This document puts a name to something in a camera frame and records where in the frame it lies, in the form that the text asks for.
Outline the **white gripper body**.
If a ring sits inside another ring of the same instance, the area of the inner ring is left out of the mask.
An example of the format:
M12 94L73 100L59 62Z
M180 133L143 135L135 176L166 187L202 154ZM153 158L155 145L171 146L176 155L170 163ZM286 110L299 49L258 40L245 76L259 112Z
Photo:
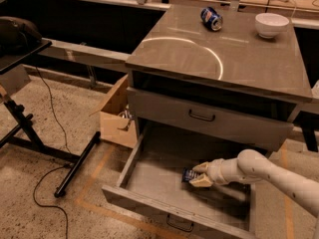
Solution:
M230 180L226 177L231 160L216 159L208 164L207 175L213 184L226 185Z

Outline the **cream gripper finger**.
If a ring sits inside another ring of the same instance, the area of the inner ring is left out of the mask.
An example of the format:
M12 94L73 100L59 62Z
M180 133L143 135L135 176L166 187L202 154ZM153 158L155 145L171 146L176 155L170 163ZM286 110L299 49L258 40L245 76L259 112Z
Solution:
M201 174L189 182L194 187L210 187L213 182L206 174Z
M197 172L197 173L207 173L208 168L209 168L209 162L206 161L204 163L196 165L192 170Z

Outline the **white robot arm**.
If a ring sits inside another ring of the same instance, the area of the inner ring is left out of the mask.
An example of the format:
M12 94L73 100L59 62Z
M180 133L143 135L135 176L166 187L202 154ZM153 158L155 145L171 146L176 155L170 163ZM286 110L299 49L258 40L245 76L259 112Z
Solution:
M190 174L193 187L267 181L316 218L312 239L319 239L319 183L274 164L258 151L245 149L236 158L201 163Z

